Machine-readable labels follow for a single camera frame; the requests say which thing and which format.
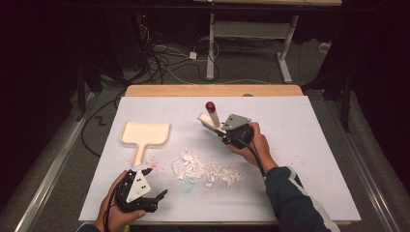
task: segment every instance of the table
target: table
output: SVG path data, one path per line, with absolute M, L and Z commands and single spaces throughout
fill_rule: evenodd
M 230 154 L 220 139 L 196 120 L 199 112 L 205 110 L 199 102 L 206 100 L 216 103 L 221 119 L 231 110 L 257 119 L 265 129 L 262 132 L 275 140 L 274 153 L 279 165 L 289 164 L 298 170 L 306 190 L 325 209 L 330 209 L 328 213 L 334 221 L 344 224 L 360 220 L 308 97 L 294 85 L 130 86 L 121 99 L 79 220 L 93 220 L 113 179 L 122 170 L 132 168 L 130 159 L 134 148 L 127 148 L 119 141 L 123 123 L 165 120 L 171 124 L 168 141 L 159 149 L 146 150 L 145 161 L 138 168 L 155 167 L 147 177 L 150 186 L 157 191 L 167 188 L 168 194 L 155 213 L 138 220 L 137 224 L 278 223 L 264 193 L 259 170 Z M 299 112 L 289 114 L 289 109 Z M 201 180 L 195 181 L 195 186 L 178 181 L 171 163 L 178 160 L 186 147 L 206 163 L 217 160 L 220 165 L 237 168 L 243 173 L 243 179 L 230 188 L 222 183 L 211 189 L 205 188 Z M 236 214 L 243 211 L 250 213 Z
M 217 3 L 230 4 L 260 4 L 260 5 L 285 5 L 285 6 L 340 6 L 341 0 L 214 0 Z M 282 52 L 277 53 L 278 65 L 284 83 L 292 83 L 292 77 L 286 65 L 286 54 L 292 42 L 293 33 L 299 16 L 293 15 L 290 23 L 266 23 L 266 22 L 237 22 L 237 21 L 216 21 L 215 14 L 211 14 L 209 32 L 209 50 L 207 61 L 206 78 L 214 79 L 215 36 L 219 37 L 240 37 L 240 38 L 263 38 L 263 39 L 284 39 Z

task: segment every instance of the white board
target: white board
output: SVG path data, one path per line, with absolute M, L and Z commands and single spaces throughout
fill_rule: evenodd
M 360 215 L 344 182 L 307 97 L 124 97 L 121 99 L 79 220 L 95 220 L 112 182 L 123 170 L 152 167 L 146 176 L 152 193 L 168 189 L 159 208 L 141 222 L 272 222 L 277 221 L 259 170 L 231 154 L 214 133 L 196 119 L 214 102 L 220 120 L 233 113 L 258 122 L 271 154 L 298 173 L 306 191 L 332 220 L 357 221 Z M 126 122 L 170 123 L 167 142 L 147 149 L 143 164 L 132 167 L 133 147 L 120 140 Z M 239 170 L 240 182 L 205 187 L 205 179 L 189 184 L 178 180 L 172 165 L 189 151 L 205 163 Z

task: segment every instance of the beige dustpan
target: beige dustpan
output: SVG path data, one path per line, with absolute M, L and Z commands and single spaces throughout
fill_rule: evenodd
M 132 165 L 142 162 L 142 154 L 148 146 L 161 146 L 166 142 L 170 124 L 130 123 L 124 125 L 121 141 L 136 145 Z

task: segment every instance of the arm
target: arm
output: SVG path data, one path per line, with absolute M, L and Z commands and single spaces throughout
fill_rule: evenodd
M 266 192 L 281 231 L 339 231 L 319 202 L 310 198 L 302 187 L 296 172 L 289 167 L 278 167 L 271 156 L 265 135 L 257 123 L 249 124 L 254 131 L 250 147 L 258 154 L 266 174 Z M 249 149 L 227 148 L 257 166 Z
M 121 182 L 121 180 L 126 177 L 127 171 L 123 171 L 121 175 L 112 183 L 111 188 L 109 189 L 109 192 L 107 196 L 103 199 L 102 204 L 100 206 L 100 211 L 99 215 L 94 222 L 94 225 L 91 224 L 83 224 L 81 227 L 78 229 L 78 232 L 99 232 L 99 231 L 106 231 L 104 229 L 104 214 L 107 210 L 108 206 L 108 201 L 109 197 L 111 196 L 112 192 L 115 189 L 115 186 L 117 186 L 118 183 Z M 115 202 L 113 201 L 111 203 L 111 207 L 109 208 L 109 219 L 108 219 L 108 229 L 110 232 L 116 232 L 119 231 L 124 225 L 131 223 L 132 221 L 135 221 L 139 218 L 142 218 L 145 216 L 145 211 L 143 210 L 138 210 L 130 213 L 123 213 L 120 208 L 118 208 L 115 205 Z

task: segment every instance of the person's left hand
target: person's left hand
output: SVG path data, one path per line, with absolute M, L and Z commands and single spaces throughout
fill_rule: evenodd
M 100 212 L 99 216 L 97 217 L 96 221 L 94 222 L 94 225 L 100 230 L 104 231 L 103 227 L 103 215 L 107 209 L 108 206 L 108 201 L 109 201 L 109 196 L 113 192 L 115 186 L 120 183 L 121 180 L 124 179 L 124 177 L 127 176 L 127 171 L 124 170 L 123 173 L 112 183 L 111 188 L 109 189 L 108 195 L 103 199 L 102 204 L 100 206 Z M 137 210 L 134 212 L 130 213 L 124 213 L 118 208 L 118 206 L 115 205 L 115 201 L 113 200 L 111 202 L 111 205 L 113 205 L 109 211 L 109 219 L 108 219 L 108 226 L 109 230 L 112 232 L 119 231 L 124 225 L 129 224 L 132 221 L 135 221 L 139 218 L 142 218 L 145 216 L 145 211 L 143 210 Z

